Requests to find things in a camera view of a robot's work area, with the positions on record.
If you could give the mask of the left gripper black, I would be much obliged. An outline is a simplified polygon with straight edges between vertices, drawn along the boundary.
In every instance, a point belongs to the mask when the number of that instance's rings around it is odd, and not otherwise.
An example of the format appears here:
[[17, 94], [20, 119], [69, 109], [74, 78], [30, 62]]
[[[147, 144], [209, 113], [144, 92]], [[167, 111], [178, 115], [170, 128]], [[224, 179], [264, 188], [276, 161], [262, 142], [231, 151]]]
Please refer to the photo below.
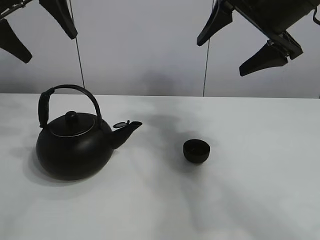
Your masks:
[[[24, 63], [32, 59], [32, 54], [19, 40], [9, 22], [4, 19], [18, 9], [24, 8], [32, 0], [0, 0], [0, 48]], [[58, 22], [67, 36], [73, 40], [78, 31], [72, 20], [66, 0], [39, 0], [39, 4]]]

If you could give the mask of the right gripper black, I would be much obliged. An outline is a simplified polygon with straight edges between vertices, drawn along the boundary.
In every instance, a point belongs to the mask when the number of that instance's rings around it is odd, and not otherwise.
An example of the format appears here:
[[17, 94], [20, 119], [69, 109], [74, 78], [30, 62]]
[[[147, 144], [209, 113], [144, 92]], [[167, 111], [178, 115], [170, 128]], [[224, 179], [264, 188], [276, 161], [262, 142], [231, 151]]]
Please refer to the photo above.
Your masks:
[[241, 77], [282, 67], [303, 53], [287, 29], [320, 5], [318, 0], [217, 0], [196, 44], [204, 45], [215, 33], [233, 22], [237, 11], [269, 40], [239, 67]]

